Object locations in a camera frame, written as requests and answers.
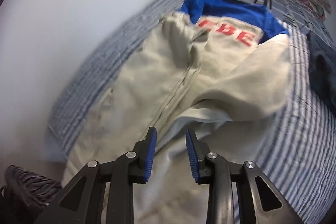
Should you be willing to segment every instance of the metal screw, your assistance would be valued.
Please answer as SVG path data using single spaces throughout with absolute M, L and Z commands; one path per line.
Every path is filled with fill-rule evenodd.
M 216 154 L 215 152 L 209 152 L 209 153 L 207 154 L 207 157 L 208 157 L 209 159 L 215 159 L 215 158 L 217 158 L 217 154 Z
M 129 151 L 126 153 L 126 157 L 132 159 L 132 158 L 135 158 L 137 154 L 134 152 L 134 151 Z
M 245 166 L 247 168 L 254 168 L 255 167 L 255 163 L 253 161 L 247 161 L 247 162 L 245 162 Z
M 96 167 L 97 166 L 97 162 L 95 160 L 91 160 L 87 163 L 87 166 L 90 168 Z

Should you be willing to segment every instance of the mattress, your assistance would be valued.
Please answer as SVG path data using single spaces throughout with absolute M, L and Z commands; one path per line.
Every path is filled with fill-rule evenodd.
M 122 64 L 139 47 L 159 18 L 178 9 L 183 0 L 157 0 L 121 26 L 85 61 L 53 107 L 49 122 L 65 155 L 70 152 L 91 106 L 118 76 Z M 334 115 L 311 90 L 306 36 L 288 15 L 334 47 L 323 22 L 289 0 L 273 0 L 274 15 L 291 35 L 293 90 L 254 160 L 281 191 L 305 223 L 319 223 L 336 197 Z M 306 26 L 303 33 L 310 29 Z

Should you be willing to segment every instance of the striped bedsheet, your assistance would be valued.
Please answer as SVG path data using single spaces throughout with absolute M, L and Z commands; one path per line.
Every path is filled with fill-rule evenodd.
M 122 64 L 159 18 L 178 9 L 182 2 L 157 0 L 121 26 L 83 64 L 54 105 L 49 122 L 50 130 L 66 155 L 80 133 L 90 107 L 118 76 Z M 275 116 L 268 138 L 254 160 L 303 221 L 317 224 L 336 198 L 336 120 L 310 89 L 306 36 L 290 24 L 283 25 L 291 35 L 293 91 L 285 108 Z M 334 47 L 330 36 L 323 31 L 323 23 L 316 21 L 314 28 L 328 45 Z

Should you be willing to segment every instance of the dark blue garment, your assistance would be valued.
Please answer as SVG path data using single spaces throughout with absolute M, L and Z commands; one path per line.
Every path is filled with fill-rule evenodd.
M 307 38 L 310 86 L 336 115 L 336 51 L 314 32 Z
M 190 15 L 193 24 L 196 24 L 200 16 L 204 15 L 232 17 L 257 26 L 264 32 L 259 43 L 281 33 L 289 35 L 264 5 L 252 5 L 239 0 L 185 0 L 180 10 Z

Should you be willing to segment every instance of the blue striped fabric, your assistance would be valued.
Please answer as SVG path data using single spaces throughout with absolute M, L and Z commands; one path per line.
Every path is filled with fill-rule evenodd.
M 66 155 L 90 107 L 118 76 L 122 64 L 141 45 L 159 18 L 178 9 L 182 2 L 157 0 L 121 26 L 85 61 L 56 102 L 50 118 L 49 128 Z M 295 15 L 290 10 L 285 12 Z M 310 17 L 307 11 L 303 12 L 306 17 Z M 275 15 L 280 18 L 278 10 Z M 292 25 L 283 25 L 291 35 L 293 90 L 284 109 L 275 115 L 269 136 L 255 162 L 303 221 L 306 224 L 317 224 L 336 198 L 336 120 L 310 89 L 306 36 Z M 316 20 L 315 31 L 328 45 L 334 47 L 330 35 L 323 28 L 323 23 Z M 235 215 L 238 215 L 237 204 Z

